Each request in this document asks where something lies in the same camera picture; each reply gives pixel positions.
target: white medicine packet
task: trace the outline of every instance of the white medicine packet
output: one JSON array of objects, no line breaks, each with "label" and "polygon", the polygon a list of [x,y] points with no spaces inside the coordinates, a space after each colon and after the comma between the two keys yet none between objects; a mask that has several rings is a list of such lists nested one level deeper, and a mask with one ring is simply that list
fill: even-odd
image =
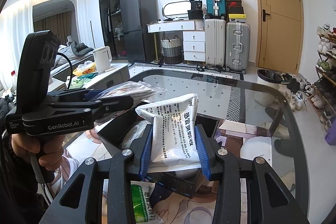
[{"label": "white medicine packet", "polygon": [[195,142],[198,97],[195,93],[138,106],[135,111],[153,123],[148,172],[200,168]]}]

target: curtain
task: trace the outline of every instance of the curtain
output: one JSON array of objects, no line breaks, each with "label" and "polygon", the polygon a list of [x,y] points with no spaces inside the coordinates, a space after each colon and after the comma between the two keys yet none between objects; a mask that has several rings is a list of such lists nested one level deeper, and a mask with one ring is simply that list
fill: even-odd
[{"label": "curtain", "polygon": [[66,45],[67,37],[71,35],[71,16],[70,11],[36,21],[34,22],[34,31],[51,30],[61,44]]},{"label": "curtain", "polygon": [[20,0],[0,13],[0,81],[4,89],[12,87],[11,72],[16,75],[21,52],[33,27],[33,0]]},{"label": "curtain", "polygon": [[78,36],[81,43],[95,48],[92,39],[90,21],[86,10],[86,0],[77,0]]}]

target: brown curtain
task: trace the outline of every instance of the brown curtain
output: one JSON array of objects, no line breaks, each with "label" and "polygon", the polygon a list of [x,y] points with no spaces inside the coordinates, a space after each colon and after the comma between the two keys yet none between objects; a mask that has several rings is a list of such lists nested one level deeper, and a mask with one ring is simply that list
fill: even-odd
[{"label": "brown curtain", "polygon": [[57,14],[34,22],[34,31],[51,30],[62,45],[67,44],[67,37],[71,35],[71,12]]}]

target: wicker laundry basket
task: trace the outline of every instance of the wicker laundry basket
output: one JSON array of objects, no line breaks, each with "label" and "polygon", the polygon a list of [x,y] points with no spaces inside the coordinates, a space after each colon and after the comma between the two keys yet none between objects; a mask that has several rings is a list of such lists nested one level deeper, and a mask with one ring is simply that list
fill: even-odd
[{"label": "wicker laundry basket", "polygon": [[163,55],[167,65],[182,63],[182,45],[181,38],[177,35],[172,40],[162,37]]}]

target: white curtain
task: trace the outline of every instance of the white curtain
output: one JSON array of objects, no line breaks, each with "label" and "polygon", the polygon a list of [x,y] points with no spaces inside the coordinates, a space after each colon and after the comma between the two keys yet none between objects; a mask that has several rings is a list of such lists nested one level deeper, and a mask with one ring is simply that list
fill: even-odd
[{"label": "white curtain", "polygon": [[32,32],[33,0],[20,0],[0,13],[0,81],[4,89],[12,87],[11,72],[15,70],[17,75],[23,45]]},{"label": "white curtain", "polygon": [[81,43],[84,43],[88,47],[95,48],[86,9],[86,0],[77,0],[78,35]]}]

